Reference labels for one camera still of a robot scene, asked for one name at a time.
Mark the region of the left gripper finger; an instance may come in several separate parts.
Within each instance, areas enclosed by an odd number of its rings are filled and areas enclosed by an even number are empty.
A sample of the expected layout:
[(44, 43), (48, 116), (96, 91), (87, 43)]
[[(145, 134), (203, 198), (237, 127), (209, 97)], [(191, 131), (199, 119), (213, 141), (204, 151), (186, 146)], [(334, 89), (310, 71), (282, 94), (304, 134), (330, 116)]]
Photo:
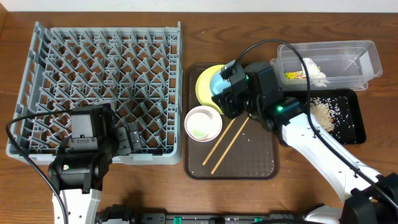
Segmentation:
[(135, 122), (128, 124), (128, 136), (131, 152), (142, 152), (141, 136)]
[(127, 138), (126, 128), (118, 128), (116, 130), (116, 137), (119, 141), (118, 156), (125, 156), (131, 153), (131, 147)]

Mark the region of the light blue bowl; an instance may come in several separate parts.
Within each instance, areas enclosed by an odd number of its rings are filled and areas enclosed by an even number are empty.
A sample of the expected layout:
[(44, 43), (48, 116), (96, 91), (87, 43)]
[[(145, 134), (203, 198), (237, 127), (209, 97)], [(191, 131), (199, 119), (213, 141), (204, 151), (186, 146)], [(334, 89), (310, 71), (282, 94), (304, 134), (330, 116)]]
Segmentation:
[(229, 88), (231, 83), (223, 79), (220, 73), (215, 74), (210, 80), (210, 91), (213, 96), (219, 95), (224, 89)]

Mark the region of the white bowl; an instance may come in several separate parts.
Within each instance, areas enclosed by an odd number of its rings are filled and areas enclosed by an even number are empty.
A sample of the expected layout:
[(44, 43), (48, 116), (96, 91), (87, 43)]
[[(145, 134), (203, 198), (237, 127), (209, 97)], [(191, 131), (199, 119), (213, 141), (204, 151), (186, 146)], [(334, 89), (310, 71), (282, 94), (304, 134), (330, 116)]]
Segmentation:
[[(186, 128), (187, 120), (188, 120), (188, 117), (193, 113), (205, 113), (211, 119), (211, 132), (204, 139), (195, 139), (187, 131), (187, 128)], [(221, 115), (215, 109), (213, 109), (212, 107), (209, 107), (209, 106), (194, 107), (187, 113), (187, 115), (185, 117), (185, 121), (184, 121), (184, 128), (185, 128), (186, 133), (188, 134), (188, 136), (190, 138), (192, 138), (193, 140), (198, 141), (198, 142), (208, 142), (208, 141), (214, 140), (220, 134), (222, 127), (223, 127), (223, 121), (222, 121)]]

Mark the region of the yellow green snack wrapper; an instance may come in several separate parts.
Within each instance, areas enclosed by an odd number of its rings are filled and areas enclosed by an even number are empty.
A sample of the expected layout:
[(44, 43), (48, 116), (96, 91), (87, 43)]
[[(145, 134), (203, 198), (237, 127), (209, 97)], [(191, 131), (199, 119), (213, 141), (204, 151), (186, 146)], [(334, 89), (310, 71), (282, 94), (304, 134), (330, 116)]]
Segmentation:
[(296, 72), (287, 72), (285, 73), (285, 78), (288, 80), (294, 80), (294, 79), (305, 79), (305, 74), (304, 71), (296, 71)]

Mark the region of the white tissue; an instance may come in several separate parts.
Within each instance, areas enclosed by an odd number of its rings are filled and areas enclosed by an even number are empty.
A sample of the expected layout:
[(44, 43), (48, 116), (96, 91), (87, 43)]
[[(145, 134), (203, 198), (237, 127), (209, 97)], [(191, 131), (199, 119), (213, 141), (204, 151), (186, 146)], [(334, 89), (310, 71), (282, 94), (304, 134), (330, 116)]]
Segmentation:
[(326, 75), (320, 71), (316, 63), (311, 58), (303, 58), (304, 64), (310, 77), (310, 83), (317, 87), (327, 87), (329, 81)]

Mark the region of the pile of rice scraps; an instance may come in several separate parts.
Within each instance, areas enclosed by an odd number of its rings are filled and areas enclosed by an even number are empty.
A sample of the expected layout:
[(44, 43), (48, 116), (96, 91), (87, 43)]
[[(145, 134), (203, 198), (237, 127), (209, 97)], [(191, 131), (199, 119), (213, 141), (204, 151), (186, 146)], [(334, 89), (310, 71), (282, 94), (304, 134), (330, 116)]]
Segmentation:
[(345, 97), (316, 97), (310, 100), (310, 111), (329, 133), (354, 129), (348, 101)]

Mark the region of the light green cup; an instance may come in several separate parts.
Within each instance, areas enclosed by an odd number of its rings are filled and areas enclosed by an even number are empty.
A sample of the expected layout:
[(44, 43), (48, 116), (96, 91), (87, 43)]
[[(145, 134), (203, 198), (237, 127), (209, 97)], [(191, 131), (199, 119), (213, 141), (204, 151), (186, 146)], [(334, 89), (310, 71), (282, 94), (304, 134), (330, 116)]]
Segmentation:
[(186, 128), (195, 139), (204, 139), (211, 132), (211, 119), (205, 113), (193, 113), (188, 117)]

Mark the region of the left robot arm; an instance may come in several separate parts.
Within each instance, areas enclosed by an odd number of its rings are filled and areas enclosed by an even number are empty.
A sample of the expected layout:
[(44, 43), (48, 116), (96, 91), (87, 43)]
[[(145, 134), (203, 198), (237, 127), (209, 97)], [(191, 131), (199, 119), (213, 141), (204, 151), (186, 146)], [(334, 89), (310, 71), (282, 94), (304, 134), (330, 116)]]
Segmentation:
[(55, 186), (54, 222), (94, 223), (103, 179), (114, 157), (142, 148), (137, 126), (121, 121), (115, 105), (100, 101), (72, 109), (72, 133), (59, 146), (48, 174)]

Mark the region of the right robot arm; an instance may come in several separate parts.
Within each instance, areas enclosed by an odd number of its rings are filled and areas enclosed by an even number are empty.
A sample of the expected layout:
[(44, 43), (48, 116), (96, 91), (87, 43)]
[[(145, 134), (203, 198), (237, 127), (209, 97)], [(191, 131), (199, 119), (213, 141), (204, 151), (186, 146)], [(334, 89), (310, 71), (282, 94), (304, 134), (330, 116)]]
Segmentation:
[(284, 96), (273, 68), (230, 62), (210, 75), (211, 99), (230, 119), (246, 111), (280, 142), (303, 155), (343, 203), (326, 205), (280, 223), (397, 223), (397, 174), (381, 175), (325, 131), (300, 100)]

